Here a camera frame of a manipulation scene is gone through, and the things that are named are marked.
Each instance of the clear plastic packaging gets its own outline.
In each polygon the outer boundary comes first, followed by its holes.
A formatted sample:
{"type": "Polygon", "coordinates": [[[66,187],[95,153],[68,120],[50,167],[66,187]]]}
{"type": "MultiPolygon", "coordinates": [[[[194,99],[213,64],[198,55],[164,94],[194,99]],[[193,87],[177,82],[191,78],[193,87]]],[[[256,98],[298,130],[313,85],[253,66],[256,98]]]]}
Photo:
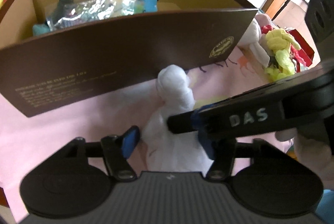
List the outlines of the clear plastic packaging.
{"type": "Polygon", "coordinates": [[[157,0],[59,0],[46,8],[51,31],[78,24],[157,11],[157,0]]]}

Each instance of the screw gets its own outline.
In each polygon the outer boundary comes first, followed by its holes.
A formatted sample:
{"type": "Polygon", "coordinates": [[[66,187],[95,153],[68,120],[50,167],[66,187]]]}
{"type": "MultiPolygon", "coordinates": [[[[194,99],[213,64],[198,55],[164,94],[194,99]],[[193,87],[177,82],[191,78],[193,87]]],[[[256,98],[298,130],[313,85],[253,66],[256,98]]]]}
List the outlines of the screw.
{"type": "Polygon", "coordinates": [[[208,177],[210,179],[214,179],[214,180],[221,180],[223,179],[225,176],[224,176],[224,172],[221,171],[221,170],[213,170],[213,171],[210,171],[209,172],[209,175],[208,177]]]}
{"type": "Polygon", "coordinates": [[[117,176],[120,179],[132,179],[135,175],[130,170],[121,170],[117,173],[117,176]]]}

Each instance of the black robotic device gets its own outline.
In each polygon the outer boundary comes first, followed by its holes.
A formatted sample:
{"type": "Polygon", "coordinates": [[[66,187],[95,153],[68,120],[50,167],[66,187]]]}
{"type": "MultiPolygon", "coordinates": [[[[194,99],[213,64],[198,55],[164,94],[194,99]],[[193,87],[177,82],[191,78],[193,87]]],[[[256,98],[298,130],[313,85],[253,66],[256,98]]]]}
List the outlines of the black robotic device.
{"type": "MultiPolygon", "coordinates": [[[[333,49],[327,40],[333,8],[326,0],[310,1],[306,22],[321,49],[333,49]]],[[[126,161],[139,140],[137,127],[95,143],[76,138],[23,179],[20,193],[30,215],[21,223],[324,223],[314,214],[323,193],[317,175],[261,139],[246,144],[236,137],[297,127],[314,139],[325,135],[333,152],[333,115],[334,60],[325,59],[274,84],[170,117],[175,134],[199,131],[214,160],[206,177],[137,177],[126,161]],[[324,127],[314,132],[312,124],[324,127]],[[102,157],[108,175],[88,157],[102,157]],[[250,158],[251,165],[232,177],[235,158],[250,158]]]]}

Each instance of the pink tablecloth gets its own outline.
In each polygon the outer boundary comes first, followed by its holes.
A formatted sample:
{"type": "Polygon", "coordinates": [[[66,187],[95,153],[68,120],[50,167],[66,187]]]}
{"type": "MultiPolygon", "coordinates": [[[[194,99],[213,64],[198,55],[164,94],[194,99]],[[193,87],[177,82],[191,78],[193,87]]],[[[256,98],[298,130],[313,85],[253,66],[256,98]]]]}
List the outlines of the pink tablecloth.
{"type": "MultiPolygon", "coordinates": [[[[192,69],[188,75],[197,107],[264,84],[238,48],[233,50],[226,62],[192,69]]],[[[160,104],[154,81],[103,94],[33,118],[26,118],[0,96],[0,186],[16,221],[27,214],[20,198],[19,184],[31,169],[77,136],[90,142],[106,135],[122,134],[131,125],[143,128],[160,104]]],[[[278,142],[273,134],[260,137],[282,151],[290,147],[290,142],[278,142]]],[[[251,142],[252,137],[240,140],[251,142]]],[[[146,169],[145,150],[145,144],[140,144],[129,160],[137,173],[146,169]]],[[[90,164],[103,169],[101,159],[94,159],[90,164]]],[[[233,172],[248,165],[247,159],[237,159],[233,172]]]]}

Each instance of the black circular disc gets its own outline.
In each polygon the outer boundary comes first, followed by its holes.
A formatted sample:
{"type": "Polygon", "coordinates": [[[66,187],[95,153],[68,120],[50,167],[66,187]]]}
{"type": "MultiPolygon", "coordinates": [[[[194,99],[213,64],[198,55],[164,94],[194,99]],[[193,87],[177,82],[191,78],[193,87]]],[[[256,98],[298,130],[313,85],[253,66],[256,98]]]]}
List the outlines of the black circular disc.
{"type": "Polygon", "coordinates": [[[48,218],[89,212],[103,203],[110,190],[110,179],[100,169],[68,159],[37,167],[20,186],[27,210],[48,218]]]}
{"type": "Polygon", "coordinates": [[[323,184],[307,168],[293,168],[285,161],[270,167],[249,166],[232,178],[233,192],[242,205],[265,216],[282,218],[309,213],[322,197],[323,184]]]}

